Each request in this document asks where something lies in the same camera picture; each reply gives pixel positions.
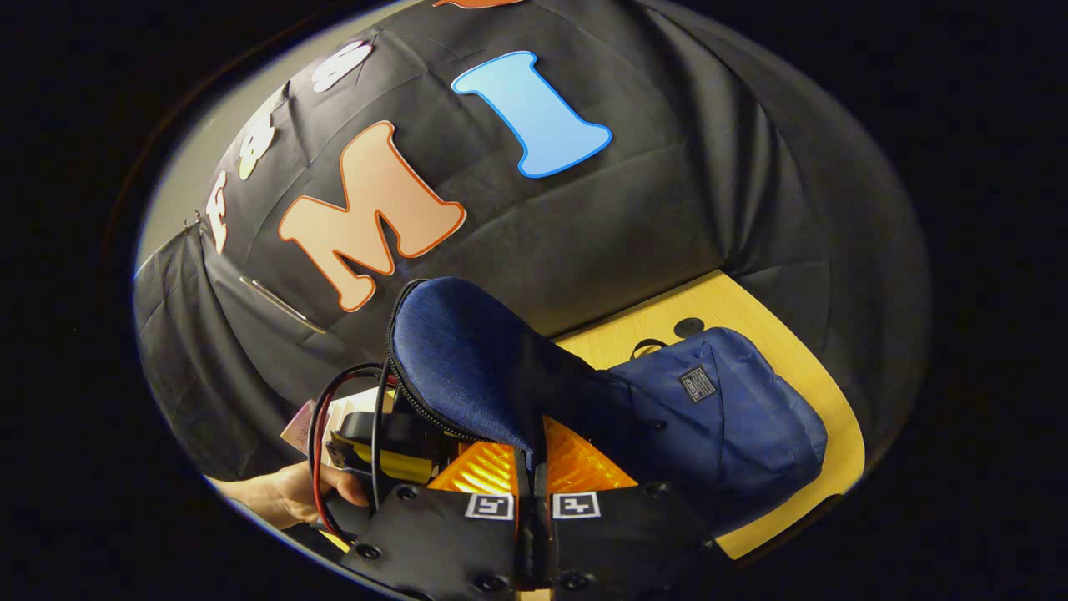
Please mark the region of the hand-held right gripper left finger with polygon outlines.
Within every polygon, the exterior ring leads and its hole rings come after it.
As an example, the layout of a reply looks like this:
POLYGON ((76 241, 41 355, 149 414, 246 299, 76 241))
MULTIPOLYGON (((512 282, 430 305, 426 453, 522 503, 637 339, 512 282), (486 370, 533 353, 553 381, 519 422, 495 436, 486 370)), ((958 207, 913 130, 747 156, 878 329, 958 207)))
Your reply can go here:
POLYGON ((473 442, 426 486, 342 509, 355 578, 420 600, 519 600, 531 591, 523 453, 473 442))

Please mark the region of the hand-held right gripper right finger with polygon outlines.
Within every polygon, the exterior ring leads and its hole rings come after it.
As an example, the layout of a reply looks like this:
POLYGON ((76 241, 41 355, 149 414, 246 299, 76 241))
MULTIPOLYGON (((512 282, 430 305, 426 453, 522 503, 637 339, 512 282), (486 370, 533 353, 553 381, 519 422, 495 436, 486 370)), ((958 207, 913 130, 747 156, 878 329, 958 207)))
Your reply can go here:
POLYGON ((675 483, 643 480, 541 420, 547 570, 554 600, 688 600, 723 574, 723 551, 675 483))

